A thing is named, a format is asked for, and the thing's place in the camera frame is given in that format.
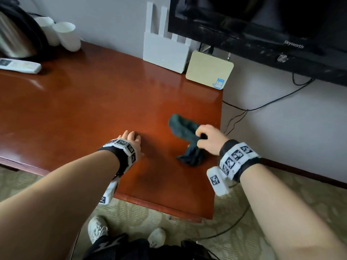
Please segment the steel and black electric kettle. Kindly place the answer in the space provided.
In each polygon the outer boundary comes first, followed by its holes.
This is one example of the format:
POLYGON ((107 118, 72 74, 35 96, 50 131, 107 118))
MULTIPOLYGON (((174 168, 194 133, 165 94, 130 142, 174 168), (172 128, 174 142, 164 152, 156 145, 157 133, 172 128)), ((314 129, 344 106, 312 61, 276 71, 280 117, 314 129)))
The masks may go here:
POLYGON ((44 31, 12 0, 0 0, 0 52, 11 59, 34 62, 51 56, 44 31))

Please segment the wrist marker tracker band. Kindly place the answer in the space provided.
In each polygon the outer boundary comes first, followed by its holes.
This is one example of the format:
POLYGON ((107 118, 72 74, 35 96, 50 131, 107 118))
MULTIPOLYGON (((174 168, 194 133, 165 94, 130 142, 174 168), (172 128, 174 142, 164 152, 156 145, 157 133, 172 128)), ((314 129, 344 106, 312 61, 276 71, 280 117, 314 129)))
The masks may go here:
POLYGON ((107 150, 113 153, 119 160, 120 167, 115 174, 114 178, 108 185, 105 193, 103 194, 99 204, 108 205, 114 193, 118 188, 120 178, 133 166, 137 161, 137 151, 135 150, 132 143, 126 139, 112 139, 107 144, 103 145, 98 151, 107 150))
POLYGON ((229 194, 231 188, 240 182, 241 174, 250 166, 260 162, 261 157, 246 143, 228 140, 220 150, 217 166, 206 172, 215 195, 229 194))

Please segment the left wrist marker tracker band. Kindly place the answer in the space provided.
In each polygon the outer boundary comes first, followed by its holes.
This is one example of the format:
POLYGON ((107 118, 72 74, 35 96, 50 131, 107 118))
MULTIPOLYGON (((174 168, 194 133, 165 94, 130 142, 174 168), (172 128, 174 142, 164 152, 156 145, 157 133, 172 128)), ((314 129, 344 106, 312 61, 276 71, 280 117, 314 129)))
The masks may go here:
POLYGON ((107 150, 113 153, 119 160, 120 167, 115 174, 114 178, 108 185, 105 193, 103 194, 99 204, 108 205, 114 193, 118 188, 120 178, 133 166, 137 161, 137 151, 135 150, 132 143, 126 139, 112 139, 107 144, 103 145, 98 151, 107 150))

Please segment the person's black trousers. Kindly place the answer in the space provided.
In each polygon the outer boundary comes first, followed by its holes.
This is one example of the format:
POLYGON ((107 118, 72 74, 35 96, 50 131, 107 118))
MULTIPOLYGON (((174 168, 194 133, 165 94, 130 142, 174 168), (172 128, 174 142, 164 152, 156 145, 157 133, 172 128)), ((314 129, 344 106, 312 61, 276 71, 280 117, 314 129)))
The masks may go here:
POLYGON ((128 239, 126 233, 103 235, 93 242, 82 260, 215 260, 206 249, 178 245, 150 248, 147 239, 128 239))

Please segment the beige set-top box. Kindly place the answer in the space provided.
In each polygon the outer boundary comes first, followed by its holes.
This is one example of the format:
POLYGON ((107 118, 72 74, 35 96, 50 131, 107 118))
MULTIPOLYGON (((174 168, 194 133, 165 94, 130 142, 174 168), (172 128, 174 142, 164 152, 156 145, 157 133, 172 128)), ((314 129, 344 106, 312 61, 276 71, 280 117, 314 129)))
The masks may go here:
POLYGON ((230 61, 194 51, 186 71, 186 79, 222 90, 233 68, 234 64, 230 61))

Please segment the white router with antennas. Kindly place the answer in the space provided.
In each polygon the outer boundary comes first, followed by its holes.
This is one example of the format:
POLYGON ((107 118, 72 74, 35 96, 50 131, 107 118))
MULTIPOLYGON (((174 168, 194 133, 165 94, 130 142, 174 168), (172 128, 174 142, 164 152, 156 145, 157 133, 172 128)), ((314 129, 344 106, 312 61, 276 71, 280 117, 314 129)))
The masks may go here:
POLYGON ((162 7, 158 34, 151 32, 153 3, 147 2, 143 60, 182 74, 192 40, 186 38, 185 43, 180 43, 177 41, 177 34, 172 34, 171 38, 164 37, 167 13, 167 7, 162 7))

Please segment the person's left forearm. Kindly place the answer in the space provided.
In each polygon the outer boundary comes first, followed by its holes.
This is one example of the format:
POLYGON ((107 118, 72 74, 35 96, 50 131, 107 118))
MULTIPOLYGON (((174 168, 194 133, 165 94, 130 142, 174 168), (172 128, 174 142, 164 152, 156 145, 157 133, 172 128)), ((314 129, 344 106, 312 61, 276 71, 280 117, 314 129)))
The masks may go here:
POLYGON ((0 202, 0 260, 65 260, 119 166, 97 151, 0 202))

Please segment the person's right hand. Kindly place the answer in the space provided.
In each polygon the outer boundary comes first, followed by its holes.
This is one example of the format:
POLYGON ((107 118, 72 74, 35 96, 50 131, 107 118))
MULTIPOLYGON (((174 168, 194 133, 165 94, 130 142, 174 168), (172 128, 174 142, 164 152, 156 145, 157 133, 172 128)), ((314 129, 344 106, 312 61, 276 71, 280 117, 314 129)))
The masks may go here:
POLYGON ((228 141, 228 138, 220 130, 210 124, 200 125, 195 134, 200 139, 210 141, 209 149, 205 150, 215 156, 219 156, 221 148, 228 141))

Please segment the person's white shoe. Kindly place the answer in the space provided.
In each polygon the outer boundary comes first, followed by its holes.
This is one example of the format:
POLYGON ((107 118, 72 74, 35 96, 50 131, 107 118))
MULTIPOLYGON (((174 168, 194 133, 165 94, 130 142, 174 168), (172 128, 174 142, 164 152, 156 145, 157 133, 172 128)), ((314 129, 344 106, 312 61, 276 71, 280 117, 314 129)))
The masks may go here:
POLYGON ((156 228, 148 237, 149 247, 157 249, 165 245, 166 232, 163 228, 156 228))
POLYGON ((106 220, 102 216, 92 217, 89 220, 87 231, 92 244, 94 244, 99 238, 109 235, 106 220))

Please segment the white cup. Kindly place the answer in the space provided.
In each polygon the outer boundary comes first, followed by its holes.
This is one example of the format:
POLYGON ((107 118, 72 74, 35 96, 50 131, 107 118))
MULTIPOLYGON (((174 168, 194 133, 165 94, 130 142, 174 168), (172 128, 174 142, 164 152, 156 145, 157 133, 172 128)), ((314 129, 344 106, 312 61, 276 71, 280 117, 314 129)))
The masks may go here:
POLYGON ((48 43, 50 46, 57 47, 60 45, 58 36, 53 29, 54 21, 50 17, 35 17, 34 20, 41 27, 41 30, 44 32, 48 43))
POLYGON ((70 22, 58 22, 53 25, 61 45, 70 52, 81 48, 81 39, 76 32, 76 26, 70 22))

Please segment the person's left hand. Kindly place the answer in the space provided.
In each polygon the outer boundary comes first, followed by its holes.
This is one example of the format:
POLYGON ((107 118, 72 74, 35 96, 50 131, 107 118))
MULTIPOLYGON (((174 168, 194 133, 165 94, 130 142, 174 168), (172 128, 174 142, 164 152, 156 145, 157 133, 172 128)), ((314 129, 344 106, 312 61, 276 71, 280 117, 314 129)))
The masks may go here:
POLYGON ((137 154, 136 161, 139 161, 144 156, 144 153, 142 153, 142 150, 141 150, 141 136, 138 135, 135 131, 130 132, 126 130, 123 133, 123 135, 118 136, 118 139, 128 140, 131 143, 133 148, 136 150, 136 154, 137 154))

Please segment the person's right forearm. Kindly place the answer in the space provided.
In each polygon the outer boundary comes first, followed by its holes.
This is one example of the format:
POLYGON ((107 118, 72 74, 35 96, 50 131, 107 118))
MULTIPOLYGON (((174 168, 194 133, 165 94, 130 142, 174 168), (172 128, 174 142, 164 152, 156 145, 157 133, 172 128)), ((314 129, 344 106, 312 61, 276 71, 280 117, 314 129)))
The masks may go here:
POLYGON ((267 167, 240 176, 253 213, 281 260, 347 260, 347 246, 328 224, 267 167))

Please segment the white remote control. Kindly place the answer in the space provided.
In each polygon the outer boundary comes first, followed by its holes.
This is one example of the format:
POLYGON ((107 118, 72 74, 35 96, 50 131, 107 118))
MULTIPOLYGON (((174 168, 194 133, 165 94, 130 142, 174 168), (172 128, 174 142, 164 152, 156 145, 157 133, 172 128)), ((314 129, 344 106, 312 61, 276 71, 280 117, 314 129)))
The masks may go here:
POLYGON ((8 58, 0 58, 0 69, 27 74, 38 74, 42 66, 39 63, 8 58))

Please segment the dark grey cloth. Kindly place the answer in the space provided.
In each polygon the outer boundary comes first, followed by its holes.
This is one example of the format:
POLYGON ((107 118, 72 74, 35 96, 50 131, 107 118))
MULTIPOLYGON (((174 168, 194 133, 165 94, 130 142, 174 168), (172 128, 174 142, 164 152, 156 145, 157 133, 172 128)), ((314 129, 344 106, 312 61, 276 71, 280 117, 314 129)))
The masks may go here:
POLYGON ((207 135, 204 133, 201 134, 200 137, 196 135, 199 124, 179 114, 173 114, 169 119, 168 125, 174 136, 189 142, 185 153, 177 156, 177 159, 189 166, 200 165, 205 159, 206 151, 202 148, 198 148, 197 142, 200 139, 207 139, 207 135))

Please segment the person's white right shoe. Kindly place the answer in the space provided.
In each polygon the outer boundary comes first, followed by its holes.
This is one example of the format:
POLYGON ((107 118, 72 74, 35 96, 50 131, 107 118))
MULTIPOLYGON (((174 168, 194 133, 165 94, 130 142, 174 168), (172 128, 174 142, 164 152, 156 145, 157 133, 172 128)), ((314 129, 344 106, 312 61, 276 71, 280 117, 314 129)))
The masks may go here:
POLYGON ((163 228, 156 228, 148 237, 149 247, 157 249, 165 245, 166 232, 163 228))

